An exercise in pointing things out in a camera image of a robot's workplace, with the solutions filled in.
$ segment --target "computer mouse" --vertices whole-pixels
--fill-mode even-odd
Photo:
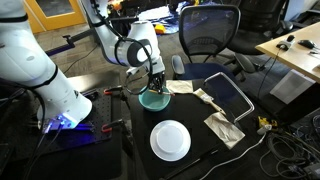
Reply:
[[[298,44],[300,44],[301,46],[304,46],[306,48],[309,48],[309,49],[313,49],[314,47],[316,47],[317,45],[312,42],[311,40],[300,40],[298,41]]]

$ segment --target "desk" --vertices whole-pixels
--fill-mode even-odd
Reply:
[[[317,65],[320,65],[320,56],[310,55],[309,49],[300,46],[297,43],[299,40],[309,39],[320,46],[319,30],[320,23],[316,23],[290,34],[281,36],[277,39],[260,44],[256,46],[256,49],[272,58],[275,58],[279,51],[279,48],[277,48],[276,45],[281,40],[287,39],[289,35],[294,35],[295,43],[293,44],[293,46],[291,46],[288,51],[280,51],[277,60],[320,83],[320,68],[316,67]]]
[[[285,108],[277,112],[278,118],[285,122],[297,121],[320,107],[320,68],[317,68],[317,66],[320,65],[320,56],[309,54],[310,49],[307,49],[297,43],[299,40],[309,39],[320,45],[319,29],[320,23],[316,23],[256,46],[256,49],[259,51],[270,57],[277,57],[276,59],[281,63],[297,70],[317,82],[289,103]],[[281,40],[287,39],[289,35],[295,36],[295,43],[288,51],[280,50],[279,52],[276,45]]]
[[[70,81],[79,91],[117,86],[119,73],[110,71],[90,74],[70,78]],[[112,97],[111,111],[111,119],[121,118],[120,99],[117,96]],[[25,162],[9,163],[1,179],[21,179]],[[30,179],[89,180],[118,177],[121,174],[121,129],[114,128],[112,138],[108,141],[44,155],[32,170]]]
[[[207,88],[202,86],[203,81],[193,81],[194,89],[201,87],[204,91],[209,92]],[[216,112],[212,107],[204,104],[199,98],[192,94],[177,94],[172,97],[169,105],[160,112],[149,112],[145,110],[138,101],[137,96],[130,99],[132,133],[141,157],[141,162],[145,172],[150,180],[157,180],[165,177],[172,171],[179,169],[184,164],[199,158],[209,149],[218,149],[216,155],[203,160],[195,165],[194,169],[190,168],[174,179],[199,179],[211,167],[221,162],[227,161],[239,156],[248,147],[257,143],[260,136],[256,133],[255,122],[251,121],[248,116],[239,121],[246,137],[243,138],[232,150],[228,150],[224,143],[207,127],[203,122],[209,115]],[[163,120],[176,120],[181,122],[189,131],[191,136],[191,147],[189,152],[182,159],[175,162],[166,162],[158,158],[152,151],[150,146],[150,134],[154,126]],[[256,149],[248,153],[243,159],[222,166],[214,170],[207,179],[269,179],[259,169],[258,158],[265,153],[266,149]]]

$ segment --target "chair backrest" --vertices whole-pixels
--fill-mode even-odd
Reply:
[[[217,55],[237,32],[240,11],[232,5],[191,6],[182,10],[179,39],[185,54]]]
[[[287,0],[241,0],[239,29],[265,32],[274,30],[282,17]]]

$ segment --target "white cable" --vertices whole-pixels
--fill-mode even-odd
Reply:
[[[233,161],[236,161],[236,160],[242,158],[242,156],[244,156],[248,151],[250,151],[251,149],[253,149],[253,148],[257,147],[259,144],[261,144],[265,136],[266,136],[266,133],[264,133],[264,135],[262,136],[262,138],[260,139],[260,141],[259,141],[257,144],[249,147],[249,148],[248,148],[246,151],[244,151],[239,157],[236,157],[236,158],[234,158],[234,159],[230,159],[229,161],[225,161],[225,162],[223,162],[223,163],[220,163],[220,164],[218,164],[218,165],[213,166],[213,167],[207,172],[207,174],[205,174],[204,176],[202,176],[199,180],[205,179],[205,178],[211,173],[211,171],[213,171],[215,168],[220,167],[220,166],[223,166],[223,165],[225,165],[225,164],[231,163],[231,162],[233,162]]]

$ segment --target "white plate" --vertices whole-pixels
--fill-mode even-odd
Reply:
[[[177,161],[189,151],[191,138],[187,128],[174,120],[157,124],[150,135],[153,152],[165,161]]]

